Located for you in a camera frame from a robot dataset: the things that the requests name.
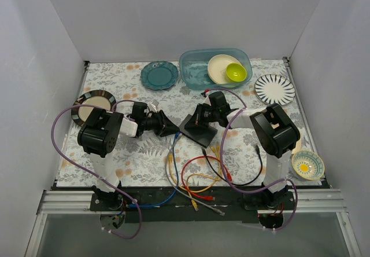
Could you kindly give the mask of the black network switch box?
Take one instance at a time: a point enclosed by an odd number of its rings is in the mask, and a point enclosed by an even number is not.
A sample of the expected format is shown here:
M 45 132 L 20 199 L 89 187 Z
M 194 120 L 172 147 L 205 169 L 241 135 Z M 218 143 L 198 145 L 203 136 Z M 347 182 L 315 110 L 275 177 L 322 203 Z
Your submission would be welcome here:
M 188 114 L 179 126 L 180 132 L 198 145 L 207 148 L 216 136 L 218 130 L 212 126 L 207 128 L 196 127 L 186 129 L 185 125 L 190 121 L 190 119 L 191 115 Z

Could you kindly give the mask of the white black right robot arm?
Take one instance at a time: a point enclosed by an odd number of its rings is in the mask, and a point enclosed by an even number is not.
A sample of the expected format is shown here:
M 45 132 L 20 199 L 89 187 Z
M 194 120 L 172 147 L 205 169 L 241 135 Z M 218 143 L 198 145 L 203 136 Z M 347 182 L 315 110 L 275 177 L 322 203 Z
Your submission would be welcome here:
M 266 108 L 232 109 L 222 92 L 217 91 L 198 104 L 195 111 L 180 124 L 180 131 L 189 139 L 207 147 L 217 129 L 210 126 L 217 122 L 226 130 L 252 129 L 256 132 L 261 147 L 267 154 L 265 178 L 262 187 L 244 191 L 252 203 L 275 209 L 283 202 L 288 192 L 287 173 L 291 151 L 300 139 L 300 132 L 283 108 L 271 104 Z

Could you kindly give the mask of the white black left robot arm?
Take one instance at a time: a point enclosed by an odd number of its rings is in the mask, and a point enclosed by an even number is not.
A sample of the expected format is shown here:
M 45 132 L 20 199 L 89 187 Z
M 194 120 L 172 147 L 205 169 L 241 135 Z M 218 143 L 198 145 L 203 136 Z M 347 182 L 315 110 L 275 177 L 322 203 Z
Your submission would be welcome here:
M 88 154 L 98 174 L 97 184 L 92 189 L 109 210 L 118 210 L 123 203 L 122 195 L 115 190 L 120 186 L 120 179 L 111 161 L 119 137 L 138 138 L 144 131 L 166 137 L 179 131 L 156 105 L 156 102 L 151 105 L 135 102 L 129 116 L 93 107 L 77 135 L 77 143 Z

